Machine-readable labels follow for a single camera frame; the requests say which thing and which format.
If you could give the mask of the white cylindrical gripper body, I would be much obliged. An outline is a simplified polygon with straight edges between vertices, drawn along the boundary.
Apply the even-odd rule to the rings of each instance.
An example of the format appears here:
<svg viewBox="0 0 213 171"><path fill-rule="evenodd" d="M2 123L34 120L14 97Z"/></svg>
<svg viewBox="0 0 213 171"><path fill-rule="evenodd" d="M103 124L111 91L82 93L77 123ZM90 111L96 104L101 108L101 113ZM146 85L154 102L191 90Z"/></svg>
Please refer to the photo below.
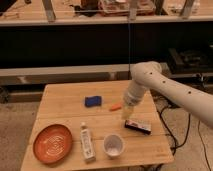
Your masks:
<svg viewBox="0 0 213 171"><path fill-rule="evenodd" d="M124 92L123 100L127 106L138 105L146 93L147 88L138 84L136 81L131 80L129 86Z"/></svg>

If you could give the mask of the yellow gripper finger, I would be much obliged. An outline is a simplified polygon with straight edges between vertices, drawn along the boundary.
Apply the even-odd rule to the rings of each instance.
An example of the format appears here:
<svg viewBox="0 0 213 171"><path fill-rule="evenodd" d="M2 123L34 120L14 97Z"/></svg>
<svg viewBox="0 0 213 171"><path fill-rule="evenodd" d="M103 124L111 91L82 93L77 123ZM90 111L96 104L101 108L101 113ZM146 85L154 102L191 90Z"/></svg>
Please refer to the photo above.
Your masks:
<svg viewBox="0 0 213 171"><path fill-rule="evenodd" d="M130 118L130 116L133 114L134 111L134 107L133 106L129 106L127 104L124 104L122 106L122 115L121 118L124 120L127 120Z"/></svg>

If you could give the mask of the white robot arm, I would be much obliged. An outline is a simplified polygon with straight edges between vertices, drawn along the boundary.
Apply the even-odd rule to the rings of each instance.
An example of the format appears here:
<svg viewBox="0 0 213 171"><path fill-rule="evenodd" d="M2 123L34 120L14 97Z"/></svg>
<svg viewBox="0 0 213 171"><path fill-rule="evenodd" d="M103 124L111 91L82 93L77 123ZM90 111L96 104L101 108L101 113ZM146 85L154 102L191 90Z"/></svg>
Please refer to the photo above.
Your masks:
<svg viewBox="0 0 213 171"><path fill-rule="evenodd" d="M213 95L165 77L155 61L135 64L131 76L123 96L123 119L128 119L146 91L153 89L213 129Z"/></svg>

